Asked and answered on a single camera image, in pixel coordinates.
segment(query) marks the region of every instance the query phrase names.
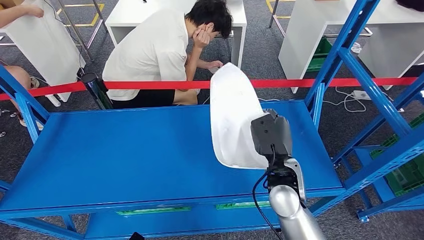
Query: white cloth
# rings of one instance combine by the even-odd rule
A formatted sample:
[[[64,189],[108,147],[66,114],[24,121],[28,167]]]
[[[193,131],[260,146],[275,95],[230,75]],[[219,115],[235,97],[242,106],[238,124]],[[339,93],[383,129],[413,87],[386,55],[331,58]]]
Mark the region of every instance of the white cloth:
[[[265,113],[248,77],[227,63],[210,80],[210,127],[218,161],[231,168],[266,169],[255,150],[251,122]]]
[[[185,81],[189,44],[184,13],[161,9],[132,30],[112,51],[104,81]],[[116,101],[128,101],[139,90],[109,90]]]

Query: hand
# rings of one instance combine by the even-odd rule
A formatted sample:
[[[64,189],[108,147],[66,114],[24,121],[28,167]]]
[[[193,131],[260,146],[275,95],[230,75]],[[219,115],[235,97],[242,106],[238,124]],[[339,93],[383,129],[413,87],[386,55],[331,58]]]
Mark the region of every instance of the hand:
[[[25,6],[27,15],[34,16],[37,18],[42,18],[44,16],[44,11],[35,5],[22,5]]]
[[[218,68],[220,68],[220,67],[222,67],[224,64],[221,62],[221,61],[211,61],[211,62],[208,62],[207,63],[207,65],[206,65],[206,69],[213,69],[213,68],[215,68],[215,67],[218,67]]]
[[[198,28],[193,33],[194,46],[203,49],[209,44],[210,38],[211,37],[205,30]]]

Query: power strip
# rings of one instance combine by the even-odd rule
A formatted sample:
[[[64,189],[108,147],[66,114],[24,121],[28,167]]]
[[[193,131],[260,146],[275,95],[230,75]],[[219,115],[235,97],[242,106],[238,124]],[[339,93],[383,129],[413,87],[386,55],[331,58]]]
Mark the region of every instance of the power strip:
[[[371,97],[368,95],[367,92],[365,91],[359,91],[359,90],[354,90],[351,93],[352,97],[354,97],[357,100],[371,100]],[[403,113],[405,112],[405,110],[403,108],[398,110],[399,113]]]

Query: red barrier tape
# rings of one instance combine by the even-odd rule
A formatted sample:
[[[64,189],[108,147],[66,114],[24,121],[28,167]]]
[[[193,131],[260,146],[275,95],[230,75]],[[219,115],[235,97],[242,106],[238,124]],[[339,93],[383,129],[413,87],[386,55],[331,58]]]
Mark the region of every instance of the red barrier tape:
[[[378,86],[383,85],[410,85],[416,77],[402,78],[374,78],[374,82]],[[255,79],[251,80],[254,88],[310,88],[314,84],[315,79]],[[106,87],[113,89],[209,89],[210,81],[105,81]],[[330,87],[360,87],[361,85],[355,78],[334,78]],[[67,83],[57,86],[47,86],[29,90],[29,93],[34,96],[44,96],[51,94],[61,94],[69,92],[85,91],[86,87],[80,81]],[[0,94],[0,101],[9,100],[10,97],[3,93]]]

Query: white bag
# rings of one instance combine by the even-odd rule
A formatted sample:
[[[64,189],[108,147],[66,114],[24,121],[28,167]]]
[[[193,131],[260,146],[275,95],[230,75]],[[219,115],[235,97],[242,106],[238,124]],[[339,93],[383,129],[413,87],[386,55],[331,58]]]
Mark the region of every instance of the white bag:
[[[230,168],[266,169],[251,133],[251,121],[265,115],[248,77],[227,63],[210,80],[210,127],[213,151]]]

